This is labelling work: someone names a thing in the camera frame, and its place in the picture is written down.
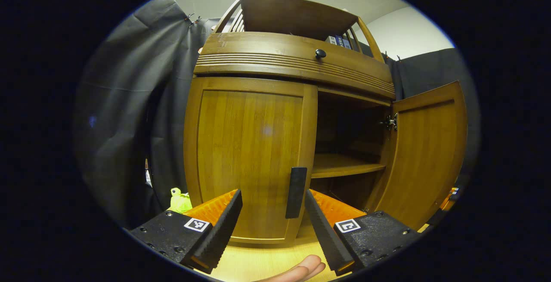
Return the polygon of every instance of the black door handle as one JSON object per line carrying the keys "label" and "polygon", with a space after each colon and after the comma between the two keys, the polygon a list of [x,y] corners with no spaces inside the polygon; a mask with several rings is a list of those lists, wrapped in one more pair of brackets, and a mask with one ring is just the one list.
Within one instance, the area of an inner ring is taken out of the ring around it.
{"label": "black door handle", "polygon": [[287,195],[286,219],[296,219],[300,215],[300,207],[303,204],[304,188],[306,185],[306,167],[291,168],[289,180],[289,194]]}
{"label": "black door handle", "polygon": [[325,53],[324,50],[322,49],[317,49],[316,50],[316,58],[324,58],[325,56],[327,56],[327,53]]}

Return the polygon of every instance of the wooden floor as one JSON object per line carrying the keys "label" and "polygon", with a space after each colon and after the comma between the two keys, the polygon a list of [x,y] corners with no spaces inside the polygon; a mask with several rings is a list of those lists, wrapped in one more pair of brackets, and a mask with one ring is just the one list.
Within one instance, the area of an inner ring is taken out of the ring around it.
{"label": "wooden floor", "polygon": [[[312,224],[309,219],[305,219],[293,245],[253,245],[230,242],[218,266],[206,276],[227,282],[262,280],[289,270],[310,254],[319,256],[321,261],[327,264]],[[336,278],[335,273],[329,267],[325,267],[325,270],[311,278],[309,282],[326,282]]]}

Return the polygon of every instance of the door hinge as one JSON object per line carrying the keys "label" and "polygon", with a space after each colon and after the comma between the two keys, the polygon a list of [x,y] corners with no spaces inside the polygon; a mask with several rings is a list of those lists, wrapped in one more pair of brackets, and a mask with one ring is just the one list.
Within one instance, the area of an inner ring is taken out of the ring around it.
{"label": "door hinge", "polygon": [[384,121],[379,122],[380,125],[386,125],[387,129],[391,130],[394,126],[394,130],[398,130],[398,113],[394,113],[394,116],[387,116]]}

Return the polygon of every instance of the white wall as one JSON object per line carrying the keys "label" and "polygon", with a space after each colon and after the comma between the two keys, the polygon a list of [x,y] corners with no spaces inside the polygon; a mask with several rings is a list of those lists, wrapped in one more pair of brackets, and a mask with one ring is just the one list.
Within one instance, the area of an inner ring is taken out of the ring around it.
{"label": "white wall", "polygon": [[[413,7],[388,13],[367,24],[381,52],[398,60],[441,49],[453,48],[447,35]],[[362,31],[358,40],[368,44]]]}

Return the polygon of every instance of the black round knob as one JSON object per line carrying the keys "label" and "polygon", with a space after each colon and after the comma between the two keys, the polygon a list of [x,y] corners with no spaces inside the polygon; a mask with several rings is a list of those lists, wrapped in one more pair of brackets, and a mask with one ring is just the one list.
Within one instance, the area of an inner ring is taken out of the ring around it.
{"label": "black round knob", "polygon": [[324,50],[322,49],[316,50],[316,58],[324,58],[325,56],[327,56],[327,54],[325,53]]}

